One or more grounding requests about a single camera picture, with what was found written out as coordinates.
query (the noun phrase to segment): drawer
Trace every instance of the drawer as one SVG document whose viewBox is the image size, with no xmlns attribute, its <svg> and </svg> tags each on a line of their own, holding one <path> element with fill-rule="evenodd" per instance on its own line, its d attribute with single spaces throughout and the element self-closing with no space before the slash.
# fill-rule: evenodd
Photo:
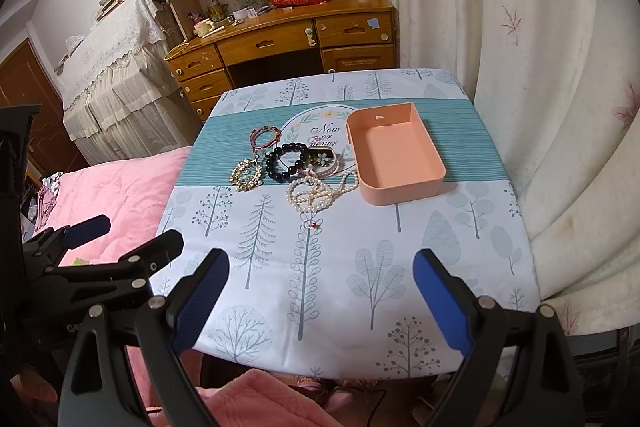
<svg viewBox="0 0 640 427">
<path fill-rule="evenodd" d="M 215 45 L 205 46 L 169 61 L 178 82 L 223 67 Z"/>
<path fill-rule="evenodd" d="M 367 22 L 373 19 L 372 28 Z M 316 29 L 320 46 L 332 48 L 334 46 L 353 46 L 356 44 L 392 44 L 394 31 L 391 24 L 391 13 L 350 13 L 329 17 L 318 17 Z"/>
<path fill-rule="evenodd" d="M 191 102 L 191 106 L 198 114 L 198 118 L 200 121 L 205 121 L 209 118 L 211 111 L 220 100 L 220 95 L 212 96 L 210 98 L 203 98 L 202 100 L 198 100 L 197 102 Z"/>
<path fill-rule="evenodd" d="M 313 31 L 313 28 L 311 20 L 278 24 L 219 41 L 218 49 L 227 66 L 254 58 L 308 50 L 318 47 L 316 36 L 312 34 L 309 39 L 305 33 L 305 30 Z"/>
<path fill-rule="evenodd" d="M 390 70 L 396 66 L 396 47 L 382 44 L 322 50 L 322 63 L 326 72 Z"/>
<path fill-rule="evenodd" d="M 228 91 L 231 84 L 226 77 L 226 71 L 218 70 L 185 80 L 180 87 L 189 102 L 196 102 Z"/>
</svg>

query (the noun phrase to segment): wooden desk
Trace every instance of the wooden desk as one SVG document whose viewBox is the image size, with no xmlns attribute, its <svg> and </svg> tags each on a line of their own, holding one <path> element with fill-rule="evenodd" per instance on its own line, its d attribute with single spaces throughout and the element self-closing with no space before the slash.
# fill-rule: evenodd
<svg viewBox="0 0 640 427">
<path fill-rule="evenodd" d="M 168 62 L 182 95 L 205 121 L 226 90 L 257 84 L 257 77 L 277 79 L 265 77 L 265 71 L 276 76 L 274 71 L 285 71 L 280 76 L 290 78 L 394 68 L 394 33 L 389 1 L 334 0 L 245 19 L 208 38 L 189 41 L 179 52 L 170 52 Z M 266 62 L 270 57 L 273 62 Z M 302 73 L 296 72 L 296 57 L 303 64 Z"/>
</svg>

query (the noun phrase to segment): black bead bracelet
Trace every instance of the black bead bracelet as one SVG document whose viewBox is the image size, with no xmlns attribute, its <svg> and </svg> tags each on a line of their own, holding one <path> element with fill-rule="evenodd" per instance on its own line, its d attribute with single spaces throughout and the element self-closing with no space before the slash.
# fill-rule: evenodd
<svg viewBox="0 0 640 427">
<path fill-rule="evenodd" d="M 276 162 L 280 156 L 289 152 L 299 152 L 300 158 L 286 171 L 276 172 Z M 292 175 L 309 165 L 310 152 L 303 143 L 283 143 L 281 147 L 276 147 L 273 152 L 268 152 L 264 157 L 267 160 L 267 175 L 278 183 L 286 183 Z"/>
</svg>

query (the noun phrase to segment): tree print tablecloth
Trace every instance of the tree print tablecloth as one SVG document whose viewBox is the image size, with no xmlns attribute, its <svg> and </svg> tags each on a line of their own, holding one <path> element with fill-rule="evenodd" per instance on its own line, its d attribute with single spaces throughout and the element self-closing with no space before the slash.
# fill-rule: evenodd
<svg viewBox="0 0 640 427">
<path fill-rule="evenodd" d="M 447 168 L 437 197 L 372 206 L 355 190 L 318 215 L 300 215 L 285 185 L 267 179 L 242 193 L 229 186 L 234 165 L 251 157 L 254 128 L 275 125 L 283 142 L 328 145 L 345 172 L 354 163 L 347 116 L 407 101 Z M 283 166 L 294 159 L 283 156 Z M 166 295 L 211 248 L 225 250 L 229 280 L 195 347 L 264 369 L 367 379 L 455 370 L 460 355 L 412 277 L 422 247 L 476 295 L 527 311 L 540 302 L 511 184 L 473 105 L 444 70 L 322 74 L 225 93 L 167 203 L 158 233 L 167 229 L 182 233 L 184 251 L 152 277 L 155 292 Z"/>
</svg>

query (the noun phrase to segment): silver bolt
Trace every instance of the silver bolt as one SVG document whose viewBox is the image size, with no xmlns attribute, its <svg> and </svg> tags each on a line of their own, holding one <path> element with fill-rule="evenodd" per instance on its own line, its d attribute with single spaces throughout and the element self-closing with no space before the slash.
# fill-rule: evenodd
<svg viewBox="0 0 640 427">
<path fill-rule="evenodd" d="M 157 310 L 158 308 L 162 308 L 162 306 L 164 306 L 166 299 L 161 295 L 154 295 L 147 302 L 149 303 L 149 307 L 152 310 Z"/>
<path fill-rule="evenodd" d="M 478 304 L 485 310 L 491 310 L 495 306 L 495 301 L 491 297 L 483 295 L 478 299 Z"/>
<path fill-rule="evenodd" d="M 555 314 L 556 314 L 555 309 L 553 309 L 548 304 L 542 304 L 542 306 L 540 306 L 540 315 L 542 315 L 543 317 L 550 319 Z"/>
<path fill-rule="evenodd" d="M 89 308 L 89 316 L 93 318 L 99 317 L 102 315 L 103 310 L 104 308 L 102 307 L 102 304 L 94 304 Z"/>
</svg>

